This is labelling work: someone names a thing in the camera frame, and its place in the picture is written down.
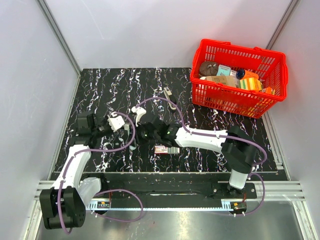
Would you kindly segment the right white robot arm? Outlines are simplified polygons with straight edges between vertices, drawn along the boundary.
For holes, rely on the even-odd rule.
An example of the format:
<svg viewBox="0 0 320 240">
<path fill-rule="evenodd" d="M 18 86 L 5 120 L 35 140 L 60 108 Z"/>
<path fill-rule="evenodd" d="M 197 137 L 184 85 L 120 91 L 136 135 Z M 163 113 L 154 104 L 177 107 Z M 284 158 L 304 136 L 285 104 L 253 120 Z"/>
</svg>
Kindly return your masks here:
<svg viewBox="0 0 320 240">
<path fill-rule="evenodd" d="M 231 169 L 227 192 L 233 198 L 245 193 L 245 183 L 257 153 L 252 139 L 239 127 L 201 130 L 166 124 L 158 117 L 136 123 L 135 140 L 138 145 L 153 141 L 168 148 L 199 148 L 222 154 Z"/>
</svg>

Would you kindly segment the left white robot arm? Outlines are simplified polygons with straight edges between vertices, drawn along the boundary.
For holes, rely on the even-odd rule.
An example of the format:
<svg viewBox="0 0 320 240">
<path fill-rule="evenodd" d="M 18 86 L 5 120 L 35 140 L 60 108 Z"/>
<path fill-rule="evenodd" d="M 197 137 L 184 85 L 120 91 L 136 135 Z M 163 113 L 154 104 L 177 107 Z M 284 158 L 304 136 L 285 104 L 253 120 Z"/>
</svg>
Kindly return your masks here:
<svg viewBox="0 0 320 240">
<path fill-rule="evenodd" d="M 106 120 L 98 125 L 95 114 L 90 111 L 79 113 L 76 122 L 76 133 L 61 173 L 52 186 L 39 195 L 47 230 L 80 228 L 92 198 L 103 198 L 109 190 L 103 177 L 81 178 L 98 138 L 111 133 L 112 129 Z"/>
</svg>

